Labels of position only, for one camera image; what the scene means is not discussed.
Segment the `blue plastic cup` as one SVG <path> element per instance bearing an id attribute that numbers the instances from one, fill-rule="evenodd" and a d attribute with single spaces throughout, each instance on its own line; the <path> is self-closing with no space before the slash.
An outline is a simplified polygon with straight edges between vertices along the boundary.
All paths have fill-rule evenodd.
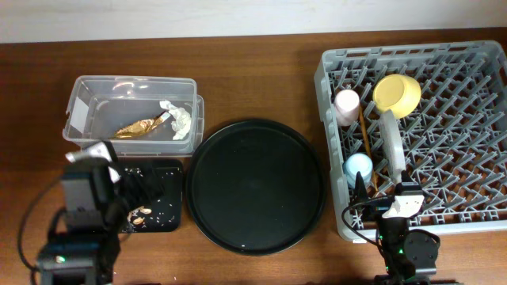
<path id="1" fill-rule="evenodd" d="M 357 173 L 360 173 L 364 184 L 367 185 L 372 178 L 373 163 L 370 157 L 366 154 L 355 153 L 349 156 L 349 158 L 344 162 L 343 171 L 347 185 L 350 188 L 355 188 Z"/>

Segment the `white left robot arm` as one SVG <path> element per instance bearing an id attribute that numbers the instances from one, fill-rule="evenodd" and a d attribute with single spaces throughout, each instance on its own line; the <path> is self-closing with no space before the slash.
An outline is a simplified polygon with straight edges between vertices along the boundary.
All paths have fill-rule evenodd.
<path id="1" fill-rule="evenodd" d="M 59 182 L 65 207 L 53 218 L 48 243 L 37 256 L 41 283 L 112 283 L 118 233 L 128 214 L 165 194 L 157 171 L 93 158 L 67 166 Z"/>

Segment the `wooden chopstick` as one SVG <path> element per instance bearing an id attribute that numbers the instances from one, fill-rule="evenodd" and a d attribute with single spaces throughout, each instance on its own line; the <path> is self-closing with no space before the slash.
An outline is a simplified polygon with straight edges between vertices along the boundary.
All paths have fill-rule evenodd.
<path id="1" fill-rule="evenodd" d="M 362 133 L 362 136 L 363 136 L 364 147 L 365 147 L 367 156 L 369 156 L 369 158 L 373 162 L 372 152 L 371 152 L 371 148 L 370 148 L 370 145 L 369 145 L 368 133 L 367 133 L 366 124 L 364 122 L 363 109 L 361 107 L 361 104 L 359 104 L 359 121 L 360 121 L 361 133 Z M 377 181 L 376 172 L 375 172 L 374 169 L 372 169 L 372 184 L 374 186 L 375 192 L 379 191 L 377 182 L 378 181 Z"/>

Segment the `yellow bowl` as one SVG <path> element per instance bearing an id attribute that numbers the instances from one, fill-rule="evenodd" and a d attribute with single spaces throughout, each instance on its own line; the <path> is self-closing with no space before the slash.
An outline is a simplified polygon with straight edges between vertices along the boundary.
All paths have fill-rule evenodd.
<path id="1" fill-rule="evenodd" d="M 401 119 L 419 105 L 421 87 L 410 76 L 391 74 L 375 85 L 372 98 L 379 112 L 391 110 L 396 119 Z"/>

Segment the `white tissue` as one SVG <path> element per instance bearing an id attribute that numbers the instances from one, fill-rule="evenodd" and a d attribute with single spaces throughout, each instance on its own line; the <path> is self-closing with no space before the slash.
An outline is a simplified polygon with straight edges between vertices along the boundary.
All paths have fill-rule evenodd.
<path id="1" fill-rule="evenodd" d="M 171 128 L 174 131 L 173 140 L 182 140 L 190 132 L 192 117 L 184 108 L 176 107 L 170 101 L 160 101 L 160 107 L 164 110 L 162 120 L 173 118 Z"/>

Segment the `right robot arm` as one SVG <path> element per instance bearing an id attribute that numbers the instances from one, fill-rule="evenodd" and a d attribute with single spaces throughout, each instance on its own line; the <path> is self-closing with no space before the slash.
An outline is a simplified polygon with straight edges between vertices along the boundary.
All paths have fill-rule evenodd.
<path id="1" fill-rule="evenodd" d="M 440 238 L 426 230 L 409 228 L 409 220 L 421 213 L 425 196 L 419 183 L 403 170 L 402 181 L 389 196 L 370 198 L 364 179 L 356 175 L 353 208 L 376 224 L 374 243 L 384 259 L 385 275 L 374 284 L 430 284 L 436 273 Z"/>

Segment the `pink plastic cup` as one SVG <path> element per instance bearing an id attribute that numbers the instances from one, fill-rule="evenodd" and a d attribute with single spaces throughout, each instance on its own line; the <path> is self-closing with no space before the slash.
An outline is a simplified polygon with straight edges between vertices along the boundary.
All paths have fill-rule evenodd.
<path id="1" fill-rule="evenodd" d="M 352 89 L 343 89 L 334 98 L 336 121 L 341 127 L 350 126 L 359 117 L 360 98 Z"/>

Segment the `grey round plate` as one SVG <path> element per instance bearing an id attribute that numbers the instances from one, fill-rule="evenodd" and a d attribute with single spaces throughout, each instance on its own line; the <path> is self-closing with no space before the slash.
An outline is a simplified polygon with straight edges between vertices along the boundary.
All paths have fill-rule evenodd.
<path id="1" fill-rule="evenodd" d="M 391 110 L 381 114 L 379 128 L 389 176 L 395 184 L 399 184 L 402 182 L 402 172 L 406 170 L 406 161 L 398 122 Z"/>

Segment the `noodle and rice leftovers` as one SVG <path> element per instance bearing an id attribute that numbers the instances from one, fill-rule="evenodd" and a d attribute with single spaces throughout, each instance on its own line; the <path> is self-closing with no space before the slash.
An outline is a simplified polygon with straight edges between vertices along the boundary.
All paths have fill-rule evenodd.
<path id="1" fill-rule="evenodd" d="M 157 168 L 166 195 L 135 209 L 124 232 L 158 233 L 175 231 L 181 222 L 183 172 L 180 166 Z"/>

